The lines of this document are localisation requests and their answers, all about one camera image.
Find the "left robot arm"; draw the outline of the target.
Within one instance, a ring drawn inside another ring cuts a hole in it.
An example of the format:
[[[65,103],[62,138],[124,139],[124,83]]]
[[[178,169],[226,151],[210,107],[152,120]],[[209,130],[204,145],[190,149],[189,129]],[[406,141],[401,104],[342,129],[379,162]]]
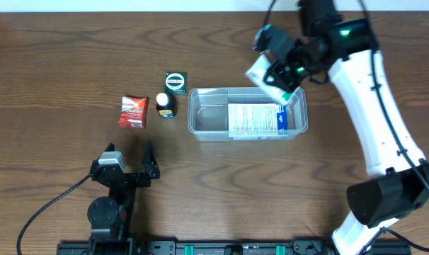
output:
[[[160,169],[148,141],[141,158],[141,172],[126,173],[127,163],[110,143],[92,162],[89,177],[108,188],[108,195],[95,199],[88,207],[91,223],[89,254],[146,254],[144,242],[130,234],[132,213],[138,188],[148,188],[160,178]]]

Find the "red medicine packet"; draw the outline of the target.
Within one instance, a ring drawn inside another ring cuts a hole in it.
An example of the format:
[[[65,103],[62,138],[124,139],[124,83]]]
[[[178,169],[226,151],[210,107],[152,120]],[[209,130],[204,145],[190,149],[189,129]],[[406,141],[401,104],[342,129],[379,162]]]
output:
[[[121,128],[145,128],[147,121],[149,99],[122,97],[122,108],[118,125]]]

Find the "white green medicine box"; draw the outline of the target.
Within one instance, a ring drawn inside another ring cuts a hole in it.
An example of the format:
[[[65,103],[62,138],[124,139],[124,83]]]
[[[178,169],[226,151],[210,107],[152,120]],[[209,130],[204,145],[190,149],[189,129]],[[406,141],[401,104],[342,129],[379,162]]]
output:
[[[270,66],[271,63],[268,61],[268,58],[265,55],[260,55],[246,71],[245,75],[274,102],[286,105],[290,102],[292,93],[273,86],[275,78],[266,76],[266,72]]]

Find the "blue white medicine box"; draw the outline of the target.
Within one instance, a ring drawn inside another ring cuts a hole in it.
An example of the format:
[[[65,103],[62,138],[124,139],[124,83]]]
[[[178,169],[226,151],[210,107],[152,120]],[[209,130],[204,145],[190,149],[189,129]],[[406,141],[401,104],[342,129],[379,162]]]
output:
[[[228,133],[234,139],[262,139],[284,135],[287,109],[276,103],[230,103]]]

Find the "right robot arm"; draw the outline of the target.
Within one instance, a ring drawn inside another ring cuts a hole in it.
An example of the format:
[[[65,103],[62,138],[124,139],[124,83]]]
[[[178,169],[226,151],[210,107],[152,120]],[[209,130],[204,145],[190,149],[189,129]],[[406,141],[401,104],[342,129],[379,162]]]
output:
[[[263,81],[292,92],[326,72],[348,110],[362,146],[368,180],[347,189],[350,212],[323,245],[324,254],[394,254],[415,244],[379,242],[392,225],[429,200],[429,161],[416,145],[387,83],[382,54],[370,21],[344,21],[338,14],[310,18],[307,42],[266,24],[254,48],[274,55]]]

